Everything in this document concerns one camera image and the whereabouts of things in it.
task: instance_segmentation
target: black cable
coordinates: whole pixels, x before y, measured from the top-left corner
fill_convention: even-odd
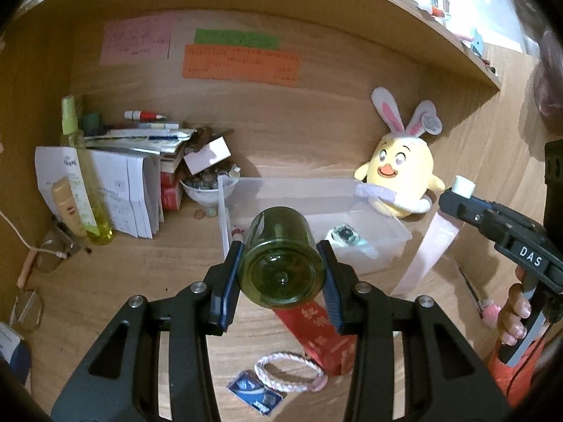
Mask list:
[[[534,349],[531,351],[530,355],[528,355],[528,357],[524,360],[524,363],[522,364],[522,366],[520,368],[518,368],[518,371],[516,371],[516,373],[514,374],[514,376],[512,377],[512,379],[510,380],[508,387],[506,387],[506,398],[508,398],[508,395],[510,394],[510,389],[512,388],[512,385],[514,384],[514,381],[516,381],[516,378],[518,377],[518,375],[520,374],[520,371],[522,371],[526,365],[528,364],[528,362],[530,361],[530,359],[534,356],[534,354],[536,353],[536,351],[539,348],[539,345],[542,343],[542,341],[545,339],[545,337],[547,336],[548,331],[550,331],[551,327],[553,326],[553,324],[549,324],[547,329],[545,330],[545,332],[543,333],[543,335],[541,336],[541,338],[537,341],[536,345],[534,346]]]

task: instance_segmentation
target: orange beak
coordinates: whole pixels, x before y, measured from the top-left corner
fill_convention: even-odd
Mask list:
[[[393,170],[393,167],[388,163],[384,166],[380,166],[377,169],[377,172],[384,178],[394,178],[395,176],[397,176],[397,171]]]

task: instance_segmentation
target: pink squeeze tube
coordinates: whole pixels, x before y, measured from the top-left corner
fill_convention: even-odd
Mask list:
[[[461,176],[455,177],[451,191],[465,198],[471,198],[475,184]],[[463,222],[440,210],[434,214],[428,231],[424,235],[415,258],[406,270],[391,296],[404,295],[412,292],[424,279],[424,276],[444,255],[454,238],[460,232]]]

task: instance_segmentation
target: braided bracelet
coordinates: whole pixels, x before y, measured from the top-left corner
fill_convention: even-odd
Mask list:
[[[309,366],[313,370],[317,372],[317,377],[313,379],[311,382],[287,382],[287,381],[275,381],[273,378],[270,378],[270,375],[265,370],[264,366],[267,363],[273,362],[274,360],[280,360],[285,358],[286,360],[293,360],[294,362],[303,363],[304,365]],[[258,376],[258,379],[264,385],[271,387],[272,389],[276,389],[280,392],[319,392],[319,390],[323,389],[323,387],[327,384],[328,377],[325,375],[324,370],[317,365],[312,360],[307,360],[304,357],[301,357],[297,354],[292,354],[291,352],[276,352],[275,354],[271,354],[269,356],[264,356],[256,365],[254,365],[254,372]]]

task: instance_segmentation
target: silver bolt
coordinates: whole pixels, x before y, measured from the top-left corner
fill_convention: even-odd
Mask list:
[[[141,295],[133,295],[129,298],[129,306],[131,306],[131,308],[138,308],[144,302],[145,300],[143,300]]]
[[[354,289],[359,294],[368,294],[372,291],[372,287],[367,282],[359,282],[355,285]]]
[[[417,300],[423,308],[432,308],[432,306],[434,306],[434,298],[432,298],[431,296],[422,295],[419,296]]]
[[[194,282],[190,286],[190,290],[195,294],[204,293],[207,290],[207,284],[202,281]]]

